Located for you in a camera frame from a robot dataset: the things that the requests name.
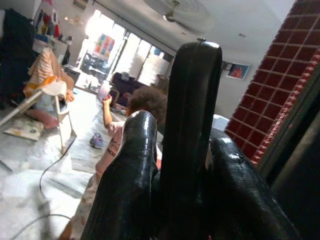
curly hair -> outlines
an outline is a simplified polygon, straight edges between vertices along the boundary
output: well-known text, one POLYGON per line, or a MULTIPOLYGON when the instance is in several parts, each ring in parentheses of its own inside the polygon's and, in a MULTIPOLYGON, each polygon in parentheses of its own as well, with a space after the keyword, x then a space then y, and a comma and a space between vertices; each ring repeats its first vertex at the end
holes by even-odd
POLYGON ((132 113, 146 110, 154 116, 157 123, 163 123, 167 113, 167 96, 153 87, 140 87, 129 98, 128 108, 132 113))

ceiling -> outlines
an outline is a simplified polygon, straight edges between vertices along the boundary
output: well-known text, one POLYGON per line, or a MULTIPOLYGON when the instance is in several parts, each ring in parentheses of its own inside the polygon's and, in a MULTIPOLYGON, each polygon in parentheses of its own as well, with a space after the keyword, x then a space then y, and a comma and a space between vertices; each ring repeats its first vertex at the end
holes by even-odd
POLYGON ((204 30, 204 34, 192 34, 163 19, 162 15, 171 9, 171 0, 99 0, 173 49, 177 50, 183 43, 198 37, 205 37, 218 43, 223 50, 250 53, 266 52, 295 0, 178 1, 180 5, 174 18, 204 30))

white tile floor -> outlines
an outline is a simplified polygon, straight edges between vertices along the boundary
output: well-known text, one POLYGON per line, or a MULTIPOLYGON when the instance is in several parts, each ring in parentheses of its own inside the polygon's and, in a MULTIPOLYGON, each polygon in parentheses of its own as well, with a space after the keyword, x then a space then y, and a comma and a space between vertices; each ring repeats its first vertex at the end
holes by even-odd
MULTIPOLYGON (((50 168, 42 181, 50 213, 69 217, 74 214, 88 179, 95 171, 95 164, 104 153, 104 150, 89 145, 90 138, 94 132, 99 132, 103 135, 104 147, 109 143, 103 127, 101 103, 93 94, 82 90, 77 92, 75 101, 70 105, 77 138, 66 156, 50 168)), ((1 111, 0 118, 8 111, 1 111)), ((114 115, 114 118, 125 119, 120 115, 114 115)), ((0 240, 11 239, 26 224, 48 213, 46 209, 39 208, 44 203, 39 179, 43 170, 61 156, 57 129, 44 130, 40 140, 34 142, 3 134, 11 123, 0 128, 0 160, 12 169, 8 172, 0 165, 0 240)), ((67 119, 63 132, 67 139, 70 133, 67 119)), ((44 218, 15 239, 55 239, 67 222, 68 219, 58 216, 44 218)))

red glass block wall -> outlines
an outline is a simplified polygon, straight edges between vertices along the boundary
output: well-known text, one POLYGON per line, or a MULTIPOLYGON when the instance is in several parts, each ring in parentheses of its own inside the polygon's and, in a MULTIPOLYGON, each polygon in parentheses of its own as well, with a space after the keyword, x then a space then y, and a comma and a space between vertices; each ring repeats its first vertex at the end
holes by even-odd
POLYGON ((320 0, 297 0, 225 132, 258 163, 320 61, 320 0))

child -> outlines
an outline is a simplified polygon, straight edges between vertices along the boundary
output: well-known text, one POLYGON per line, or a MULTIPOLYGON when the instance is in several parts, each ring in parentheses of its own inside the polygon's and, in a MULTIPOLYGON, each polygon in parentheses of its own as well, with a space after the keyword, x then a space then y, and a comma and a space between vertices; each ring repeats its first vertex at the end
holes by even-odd
MULTIPOLYGON (((90 178, 87 187, 82 195, 79 206, 75 212, 74 217, 65 227, 59 240, 78 240, 86 225, 87 218, 93 201, 96 196, 96 191, 99 181, 105 172, 106 168, 113 161, 115 155, 118 153, 122 132, 125 122, 114 122, 110 113, 110 104, 112 97, 108 95, 102 101, 103 103, 103 122, 105 128, 108 130, 108 135, 111 137, 109 145, 101 158, 96 164, 96 173, 90 178)), ((129 116, 136 111, 146 110, 150 112, 157 123, 161 123, 165 119, 167 110, 167 97, 160 91, 151 87, 141 87, 137 89, 129 99, 126 115, 129 116)), ((156 166, 161 168, 162 154, 157 148, 156 166)))

